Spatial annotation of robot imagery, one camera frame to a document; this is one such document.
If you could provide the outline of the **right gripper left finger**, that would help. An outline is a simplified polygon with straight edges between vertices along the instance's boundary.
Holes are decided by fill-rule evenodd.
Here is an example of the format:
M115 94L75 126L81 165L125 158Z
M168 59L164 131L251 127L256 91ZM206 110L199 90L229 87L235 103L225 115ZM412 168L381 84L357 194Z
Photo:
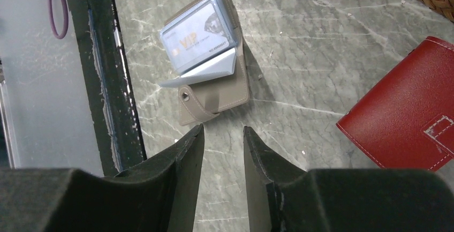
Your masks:
M192 231L205 147L199 124L114 177L1 170L1 231Z

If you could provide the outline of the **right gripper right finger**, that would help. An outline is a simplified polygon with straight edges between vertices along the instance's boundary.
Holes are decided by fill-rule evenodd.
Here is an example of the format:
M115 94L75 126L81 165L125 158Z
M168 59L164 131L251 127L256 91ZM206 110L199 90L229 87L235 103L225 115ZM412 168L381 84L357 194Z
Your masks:
M453 231L453 193L417 169L304 171L244 127L250 231Z

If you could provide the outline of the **grey leather card holder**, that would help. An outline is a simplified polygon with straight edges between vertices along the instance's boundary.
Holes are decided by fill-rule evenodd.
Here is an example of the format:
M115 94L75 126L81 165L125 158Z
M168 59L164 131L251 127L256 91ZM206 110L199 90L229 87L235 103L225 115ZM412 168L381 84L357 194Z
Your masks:
M160 40L162 42L161 33L166 27L209 1L218 6L232 44L184 73L178 73L172 66L178 77L159 83L161 87L177 88L180 125L209 121L249 100L244 37L232 0L193 1L166 21L160 31Z

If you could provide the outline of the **white VIP card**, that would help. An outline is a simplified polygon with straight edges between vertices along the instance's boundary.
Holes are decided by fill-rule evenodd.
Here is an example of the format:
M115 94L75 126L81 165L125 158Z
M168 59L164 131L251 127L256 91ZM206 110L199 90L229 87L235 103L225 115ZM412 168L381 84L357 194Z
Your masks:
M232 44L228 27L213 1L170 24L162 31L161 39L178 73L190 70Z

